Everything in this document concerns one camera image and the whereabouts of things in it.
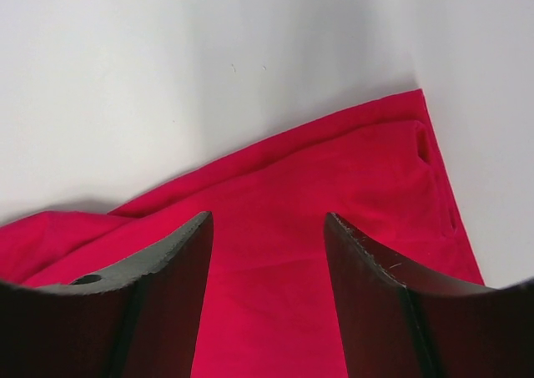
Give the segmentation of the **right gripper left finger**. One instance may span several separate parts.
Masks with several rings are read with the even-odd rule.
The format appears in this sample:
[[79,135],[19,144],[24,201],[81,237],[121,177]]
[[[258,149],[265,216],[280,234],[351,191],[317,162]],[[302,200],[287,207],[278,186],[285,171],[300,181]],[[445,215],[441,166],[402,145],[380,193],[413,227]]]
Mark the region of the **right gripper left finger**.
[[4,377],[188,377],[214,219],[67,285],[1,284]]

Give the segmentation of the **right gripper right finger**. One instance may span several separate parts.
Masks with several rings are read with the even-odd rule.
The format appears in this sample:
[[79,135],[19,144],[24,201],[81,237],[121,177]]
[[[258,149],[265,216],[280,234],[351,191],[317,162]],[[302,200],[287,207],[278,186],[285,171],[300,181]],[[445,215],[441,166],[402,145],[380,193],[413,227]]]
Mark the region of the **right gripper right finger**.
[[532,280],[492,289],[450,277],[334,213],[324,238],[349,376],[532,376]]

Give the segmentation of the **red t shirt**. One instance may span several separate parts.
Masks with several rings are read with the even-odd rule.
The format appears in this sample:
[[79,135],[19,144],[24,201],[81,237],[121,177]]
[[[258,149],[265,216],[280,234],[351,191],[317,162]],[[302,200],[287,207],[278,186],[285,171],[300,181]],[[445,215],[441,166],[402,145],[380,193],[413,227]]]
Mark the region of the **red t shirt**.
[[106,214],[46,211],[1,229],[1,276],[69,282],[214,216],[196,377],[343,377],[325,258],[335,212],[433,270],[482,282],[421,90],[333,113]]

